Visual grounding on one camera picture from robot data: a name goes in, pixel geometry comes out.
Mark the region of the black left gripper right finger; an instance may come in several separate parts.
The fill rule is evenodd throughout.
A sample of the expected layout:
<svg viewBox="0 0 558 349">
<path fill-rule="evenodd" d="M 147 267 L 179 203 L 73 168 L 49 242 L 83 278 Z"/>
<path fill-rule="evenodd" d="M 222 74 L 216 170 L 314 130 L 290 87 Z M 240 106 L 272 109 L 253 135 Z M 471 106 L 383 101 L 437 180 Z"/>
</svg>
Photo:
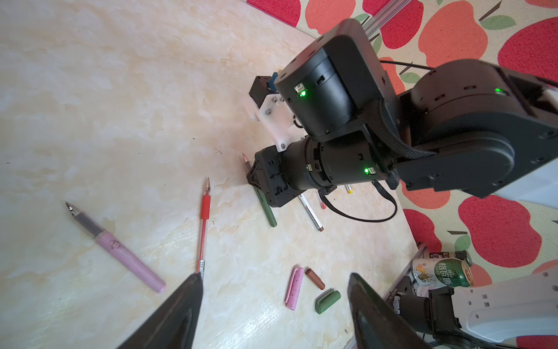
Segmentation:
<svg viewBox="0 0 558 349">
<path fill-rule="evenodd" d="M 359 274 L 350 274 L 347 295 L 358 348 L 430 347 Z"/>
</svg>

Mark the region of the brown pen cap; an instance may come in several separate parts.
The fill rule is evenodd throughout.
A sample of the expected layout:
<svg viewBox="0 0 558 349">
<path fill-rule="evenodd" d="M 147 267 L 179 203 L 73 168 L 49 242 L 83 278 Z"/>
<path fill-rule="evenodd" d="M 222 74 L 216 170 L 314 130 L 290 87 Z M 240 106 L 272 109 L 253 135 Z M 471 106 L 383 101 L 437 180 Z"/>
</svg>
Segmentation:
<svg viewBox="0 0 558 349">
<path fill-rule="evenodd" d="M 315 273 L 314 270 L 312 270 L 311 268 L 307 268 L 305 270 L 305 275 L 312 281 L 312 283 L 314 283 L 315 286 L 317 286 L 318 289 L 320 289 L 320 290 L 325 289 L 325 287 L 326 287 L 325 283 L 317 275 L 317 273 Z"/>
</svg>

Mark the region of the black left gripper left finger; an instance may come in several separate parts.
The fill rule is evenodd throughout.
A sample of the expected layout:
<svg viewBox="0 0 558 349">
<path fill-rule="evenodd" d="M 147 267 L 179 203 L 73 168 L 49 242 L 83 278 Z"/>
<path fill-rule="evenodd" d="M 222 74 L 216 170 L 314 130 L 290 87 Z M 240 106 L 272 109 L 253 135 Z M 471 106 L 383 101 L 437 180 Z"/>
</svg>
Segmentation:
<svg viewBox="0 0 558 349">
<path fill-rule="evenodd" d="M 203 299 L 203 281 L 190 275 L 121 348 L 191 348 Z"/>
</svg>

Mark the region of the green pen cap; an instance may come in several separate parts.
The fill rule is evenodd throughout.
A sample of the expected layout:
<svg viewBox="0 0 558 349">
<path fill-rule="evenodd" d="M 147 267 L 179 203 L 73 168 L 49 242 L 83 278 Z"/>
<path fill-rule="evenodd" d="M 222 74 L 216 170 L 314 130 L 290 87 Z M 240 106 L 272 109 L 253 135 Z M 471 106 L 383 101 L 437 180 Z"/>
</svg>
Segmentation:
<svg viewBox="0 0 558 349">
<path fill-rule="evenodd" d="M 315 300 L 315 311 L 317 314 L 323 314 L 332 305 L 341 299 L 341 293 L 335 289 L 329 289 Z"/>
</svg>

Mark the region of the white silver pen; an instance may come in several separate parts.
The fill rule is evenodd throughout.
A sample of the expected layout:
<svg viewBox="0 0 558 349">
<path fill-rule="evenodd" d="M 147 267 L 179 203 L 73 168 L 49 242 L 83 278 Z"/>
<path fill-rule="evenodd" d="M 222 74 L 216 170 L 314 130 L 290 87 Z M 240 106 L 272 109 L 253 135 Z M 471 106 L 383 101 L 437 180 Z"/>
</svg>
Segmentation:
<svg viewBox="0 0 558 349">
<path fill-rule="evenodd" d="M 311 221 L 313 222 L 314 226 L 319 230 L 319 231 L 324 231 L 324 226 L 322 225 L 321 221 L 319 220 L 318 216 L 316 215 L 314 209 L 311 207 L 310 203 L 308 202 L 308 200 L 306 199 L 304 194 L 300 194 L 298 196 L 300 202 L 302 203 L 303 207 L 305 208 L 305 211 L 308 213 Z"/>
</svg>

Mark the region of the red pen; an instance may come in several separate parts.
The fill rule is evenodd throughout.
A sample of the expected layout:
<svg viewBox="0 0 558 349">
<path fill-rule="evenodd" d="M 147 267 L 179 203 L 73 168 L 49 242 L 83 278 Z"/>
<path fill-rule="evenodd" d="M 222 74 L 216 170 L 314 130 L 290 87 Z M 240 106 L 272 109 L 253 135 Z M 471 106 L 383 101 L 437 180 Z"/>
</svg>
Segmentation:
<svg viewBox="0 0 558 349">
<path fill-rule="evenodd" d="M 207 223 L 210 218 L 211 211 L 211 180 L 208 177 L 204 187 L 202 205 L 201 205 L 201 225 L 198 240 L 198 259 L 196 273 L 203 279 L 205 271 L 205 255 L 206 255 L 206 230 Z"/>
</svg>

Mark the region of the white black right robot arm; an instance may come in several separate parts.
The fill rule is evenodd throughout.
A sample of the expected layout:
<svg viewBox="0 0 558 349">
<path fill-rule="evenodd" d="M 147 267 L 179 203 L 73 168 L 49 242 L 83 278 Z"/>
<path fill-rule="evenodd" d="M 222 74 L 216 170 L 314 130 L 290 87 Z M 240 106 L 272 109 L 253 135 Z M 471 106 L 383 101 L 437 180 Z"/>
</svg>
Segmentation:
<svg viewBox="0 0 558 349">
<path fill-rule="evenodd" d="M 258 77 L 259 107 L 287 106 L 304 138 L 255 155 L 248 183 L 280 207 L 315 189 L 372 183 L 391 199 L 408 190 L 460 190 L 479 199 L 516 186 L 540 204 L 536 173 L 557 161 L 557 83 L 481 60 L 461 59 L 397 94 L 354 19 L 316 39 L 277 77 Z M 557 269 L 482 287 L 445 286 L 420 298 L 382 298 L 357 273 L 347 290 L 359 348 L 497 348 L 511 337 L 557 333 Z"/>
</svg>

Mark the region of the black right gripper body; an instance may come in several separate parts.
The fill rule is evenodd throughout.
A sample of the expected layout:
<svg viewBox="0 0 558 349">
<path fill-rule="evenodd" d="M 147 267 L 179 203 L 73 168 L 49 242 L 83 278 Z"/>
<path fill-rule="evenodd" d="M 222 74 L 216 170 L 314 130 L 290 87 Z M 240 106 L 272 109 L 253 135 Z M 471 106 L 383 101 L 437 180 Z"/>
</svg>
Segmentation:
<svg viewBox="0 0 558 349">
<path fill-rule="evenodd" d="M 307 190 L 386 180 L 377 154 L 364 135 L 327 142 L 306 137 L 284 152 L 274 146 L 257 152 L 247 180 L 264 193 L 270 206 L 282 207 Z"/>
</svg>

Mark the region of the green pen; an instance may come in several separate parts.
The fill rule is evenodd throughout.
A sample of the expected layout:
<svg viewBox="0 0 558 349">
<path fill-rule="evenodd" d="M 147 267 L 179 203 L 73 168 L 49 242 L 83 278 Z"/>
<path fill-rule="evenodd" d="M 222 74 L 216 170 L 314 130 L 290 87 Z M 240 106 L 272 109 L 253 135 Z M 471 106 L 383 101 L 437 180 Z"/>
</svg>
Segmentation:
<svg viewBox="0 0 558 349">
<path fill-rule="evenodd" d="M 248 157 L 245 155 L 245 153 L 242 153 L 242 158 L 243 158 L 244 166 L 246 168 L 246 174 L 249 174 L 250 170 L 251 170 L 251 163 L 250 163 Z M 254 187 L 254 191 L 257 195 L 257 198 L 259 199 L 260 205 L 261 205 L 261 207 L 263 209 L 263 212 L 264 212 L 264 214 L 267 218 L 267 221 L 269 222 L 269 224 L 272 228 L 275 228 L 277 226 L 277 221 L 276 221 L 275 215 L 273 214 L 273 211 L 272 211 L 270 205 L 266 201 L 264 193 L 261 192 L 261 190 L 256 188 L 256 187 Z"/>
</svg>

